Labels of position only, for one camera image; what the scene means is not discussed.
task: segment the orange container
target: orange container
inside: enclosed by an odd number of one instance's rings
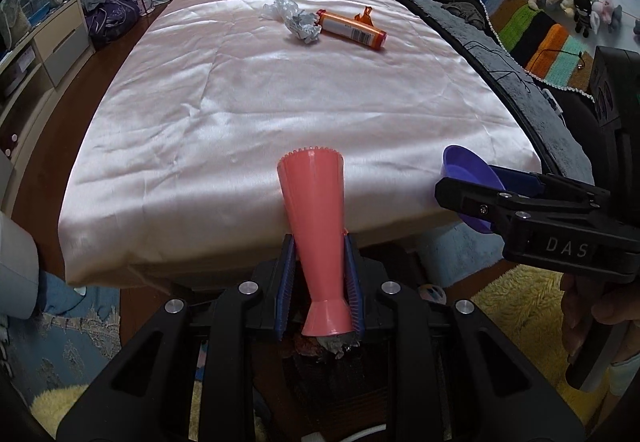
[[[374,50],[379,50],[385,44],[386,32],[350,19],[340,14],[332,14],[326,10],[317,12],[320,20],[318,24],[322,31],[331,32],[342,37],[346,37],[361,44],[366,44]]]
[[[294,151],[278,164],[287,218],[311,296],[304,336],[353,330],[344,299],[342,165],[342,156],[327,148]]]

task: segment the orange clip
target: orange clip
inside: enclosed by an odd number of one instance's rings
[[[364,9],[364,14],[360,15],[357,14],[356,17],[354,17],[354,19],[356,21],[359,21],[360,23],[369,25],[370,27],[373,26],[373,21],[371,20],[371,16],[369,14],[371,14],[371,11],[373,10],[372,7],[365,7]]]

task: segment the pink plastic funnel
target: pink plastic funnel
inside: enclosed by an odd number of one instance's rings
[[[278,177],[296,250],[311,295],[304,336],[351,332],[344,300],[344,181],[342,156],[332,149],[294,151]]]

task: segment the pink satin bedsheet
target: pink satin bedsheet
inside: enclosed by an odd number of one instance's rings
[[[276,164],[301,147],[344,156],[353,232],[444,213],[433,187],[450,144],[540,170],[480,76],[397,2],[295,0],[350,17],[373,7],[388,32],[375,52],[330,34],[303,44],[258,17],[273,1],[174,0],[134,47],[66,188],[67,282],[129,285],[130,266],[181,272],[182,262],[279,245],[288,227]]]

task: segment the purple bowl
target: purple bowl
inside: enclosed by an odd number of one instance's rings
[[[444,150],[440,173],[443,177],[505,190],[494,170],[482,158],[462,146],[448,146]],[[458,216],[474,231],[482,234],[492,233],[491,224],[488,221],[467,215]]]

